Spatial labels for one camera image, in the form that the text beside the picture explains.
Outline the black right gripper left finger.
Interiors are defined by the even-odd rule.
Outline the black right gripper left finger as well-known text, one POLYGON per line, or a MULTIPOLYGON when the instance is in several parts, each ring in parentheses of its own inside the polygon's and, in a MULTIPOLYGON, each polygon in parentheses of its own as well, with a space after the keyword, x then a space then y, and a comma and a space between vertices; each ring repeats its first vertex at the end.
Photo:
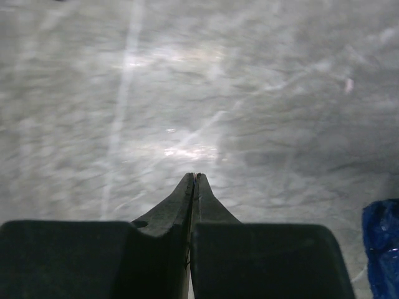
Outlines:
POLYGON ((186 298, 195 177, 131 222, 9 221, 2 298, 186 298))

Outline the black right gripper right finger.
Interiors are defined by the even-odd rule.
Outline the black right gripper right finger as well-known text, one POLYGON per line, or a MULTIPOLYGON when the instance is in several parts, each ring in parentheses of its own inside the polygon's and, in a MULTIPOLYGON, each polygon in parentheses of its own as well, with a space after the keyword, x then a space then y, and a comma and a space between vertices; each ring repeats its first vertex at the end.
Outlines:
POLYGON ((191 279, 196 298, 353 298, 339 244, 317 224, 245 224, 195 179, 191 279))

